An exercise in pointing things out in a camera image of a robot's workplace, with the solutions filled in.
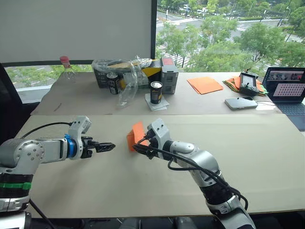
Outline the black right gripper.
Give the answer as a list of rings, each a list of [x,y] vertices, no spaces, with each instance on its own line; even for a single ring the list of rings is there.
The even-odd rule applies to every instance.
[[[149,140],[149,146],[134,144],[132,146],[133,149],[139,154],[147,156],[149,159],[153,157],[164,159],[163,153],[160,152],[164,145],[164,133],[155,133],[154,130],[148,130],[145,137]]]

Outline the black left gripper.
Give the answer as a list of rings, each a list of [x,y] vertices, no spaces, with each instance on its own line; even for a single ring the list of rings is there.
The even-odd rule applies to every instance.
[[[99,143],[93,140],[92,137],[84,136],[81,138],[82,141],[82,155],[81,159],[92,157],[93,151],[95,149],[97,153],[108,152],[115,148],[113,143]]]

